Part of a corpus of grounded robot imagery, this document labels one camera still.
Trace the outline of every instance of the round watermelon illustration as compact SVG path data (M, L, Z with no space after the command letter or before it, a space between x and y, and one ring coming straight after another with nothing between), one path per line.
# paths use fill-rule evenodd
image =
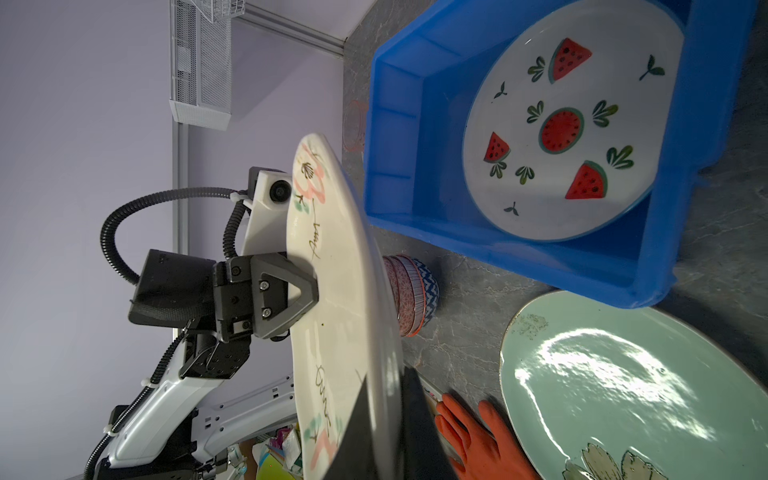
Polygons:
M503 141L496 132L491 133L491 140L488 141L488 149L485 151L486 161L490 164L494 164L491 167L491 177L502 177L502 170L507 168L507 164L504 163L504 159L509 155L509 144Z
M605 198L608 192L608 177L603 167L593 161L585 161L576 172L576 177L565 198L583 200L587 198Z
M548 154L561 154L576 145L584 132L584 116L575 108L555 110L547 117L538 134L541 149Z
M577 66L586 62L591 56L591 51L570 38L561 41L549 62L549 83L554 84L571 73Z

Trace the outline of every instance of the light green oval plate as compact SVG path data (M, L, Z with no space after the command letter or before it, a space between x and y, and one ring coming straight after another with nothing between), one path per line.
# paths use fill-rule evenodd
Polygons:
M766 390L656 309L540 296L507 328L499 378L544 480L768 478Z

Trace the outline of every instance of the countertop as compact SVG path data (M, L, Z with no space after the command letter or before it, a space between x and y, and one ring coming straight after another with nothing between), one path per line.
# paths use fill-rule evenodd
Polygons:
M376 49L433 0L378 0L349 36L344 105L367 105ZM728 350L768 385L768 8L762 2L750 36L730 135L720 161L701 172L674 274L658 306ZM345 131L354 116L345 118ZM343 152L362 192L362 152ZM436 387L471 406L501 400L499 349L511 318L553 287L397 233L375 229L383 255L407 253L435 274L436 317L403 339L405 361Z

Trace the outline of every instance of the blue plastic bin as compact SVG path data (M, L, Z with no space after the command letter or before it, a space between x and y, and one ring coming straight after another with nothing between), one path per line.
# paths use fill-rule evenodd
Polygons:
M472 201L464 127L496 59L568 0L439 0L373 58L365 209L377 227L609 305L664 298L697 172L725 148L755 0L663 0L685 42L651 195L605 228L539 243L499 230Z

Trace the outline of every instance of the wall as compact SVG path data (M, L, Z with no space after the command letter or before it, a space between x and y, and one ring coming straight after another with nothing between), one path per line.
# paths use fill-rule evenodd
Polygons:
M106 216L171 186L168 3L0 2L0 478L82 472L170 331L127 321ZM171 248L171 210L118 231L126 261Z
M366 16L375 1L248 0L248 3L344 40Z
M340 158L342 61L240 22L232 35L233 117L225 132L190 128L190 185L240 189L250 167L290 171L299 140L312 132L325 134ZM190 202L191 254L223 260L232 206ZM248 362L204 402L234 399L292 371L290 342L254 339Z

